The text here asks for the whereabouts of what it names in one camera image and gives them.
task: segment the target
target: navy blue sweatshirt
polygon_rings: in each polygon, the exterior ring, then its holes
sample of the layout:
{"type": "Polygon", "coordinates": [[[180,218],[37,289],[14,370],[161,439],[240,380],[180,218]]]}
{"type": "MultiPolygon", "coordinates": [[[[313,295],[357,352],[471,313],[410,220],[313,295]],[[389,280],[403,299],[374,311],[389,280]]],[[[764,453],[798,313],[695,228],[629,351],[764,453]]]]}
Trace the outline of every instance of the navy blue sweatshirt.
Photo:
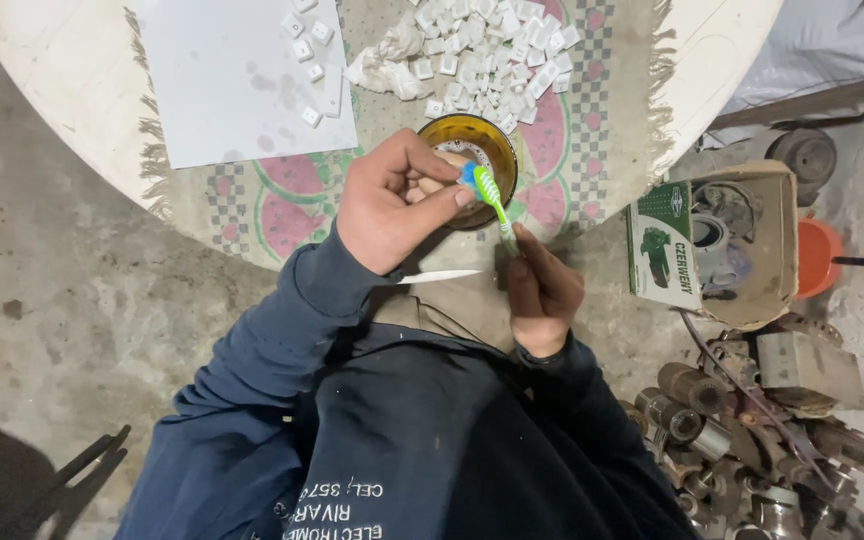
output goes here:
{"type": "Polygon", "coordinates": [[[397,280],[334,230],[293,253],[155,425],[115,537],[695,538],[588,347],[515,366],[360,325],[397,280]]]}

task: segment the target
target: person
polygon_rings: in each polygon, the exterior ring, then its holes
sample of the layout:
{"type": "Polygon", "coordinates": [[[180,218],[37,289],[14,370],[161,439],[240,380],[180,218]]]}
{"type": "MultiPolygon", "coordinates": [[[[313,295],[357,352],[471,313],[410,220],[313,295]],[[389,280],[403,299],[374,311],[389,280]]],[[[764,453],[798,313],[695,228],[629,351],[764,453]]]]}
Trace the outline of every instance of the person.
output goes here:
{"type": "Polygon", "coordinates": [[[331,234],[155,425],[116,538],[696,538],[570,330],[582,276],[524,227],[504,313],[448,285],[366,319],[371,289],[474,200],[457,177],[410,129],[352,162],[331,234]],[[425,196],[422,177],[453,184],[425,196]],[[456,324],[470,314],[486,325],[456,324]],[[477,338],[489,325],[508,338],[477,338]]]}

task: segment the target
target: crumpled tissue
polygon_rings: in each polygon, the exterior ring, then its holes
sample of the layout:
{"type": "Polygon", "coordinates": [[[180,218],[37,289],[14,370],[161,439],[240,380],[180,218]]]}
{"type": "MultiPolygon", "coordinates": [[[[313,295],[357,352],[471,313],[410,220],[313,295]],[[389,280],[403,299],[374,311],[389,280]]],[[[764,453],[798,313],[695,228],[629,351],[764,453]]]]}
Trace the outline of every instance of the crumpled tissue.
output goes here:
{"type": "Polygon", "coordinates": [[[372,92],[394,92],[402,101],[424,98],[432,86],[419,80],[409,70],[408,57],[418,54],[426,36],[416,28],[412,12],[385,32],[375,47],[366,47],[345,71],[345,77],[356,86],[372,92]]]}

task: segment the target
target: khaki pants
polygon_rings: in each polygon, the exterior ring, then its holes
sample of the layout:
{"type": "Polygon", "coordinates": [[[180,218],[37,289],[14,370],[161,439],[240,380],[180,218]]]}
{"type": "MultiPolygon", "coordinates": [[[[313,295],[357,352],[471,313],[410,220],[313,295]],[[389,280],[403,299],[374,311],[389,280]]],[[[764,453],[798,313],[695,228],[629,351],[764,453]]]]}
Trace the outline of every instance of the khaki pants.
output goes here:
{"type": "Polygon", "coordinates": [[[470,339],[509,355],[516,343],[509,326],[509,297],[499,286],[496,272],[482,272],[379,289],[371,297],[372,322],[470,339]]]}

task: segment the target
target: hand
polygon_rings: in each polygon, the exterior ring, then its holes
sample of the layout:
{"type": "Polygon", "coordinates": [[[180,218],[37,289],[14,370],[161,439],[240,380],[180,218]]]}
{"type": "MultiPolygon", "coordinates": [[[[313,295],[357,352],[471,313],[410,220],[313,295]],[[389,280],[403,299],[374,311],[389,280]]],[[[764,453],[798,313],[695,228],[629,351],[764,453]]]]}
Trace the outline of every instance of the hand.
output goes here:
{"type": "Polygon", "coordinates": [[[522,251],[509,264],[511,335],[530,355],[547,359],[566,345],[586,281],[525,227],[515,223],[511,228],[522,251]]]}
{"type": "Polygon", "coordinates": [[[475,200],[455,181],[459,171],[438,157],[412,129],[400,129],[348,166],[336,230],[345,249],[384,276],[475,200]],[[426,195],[423,177],[452,185],[426,195]]]}

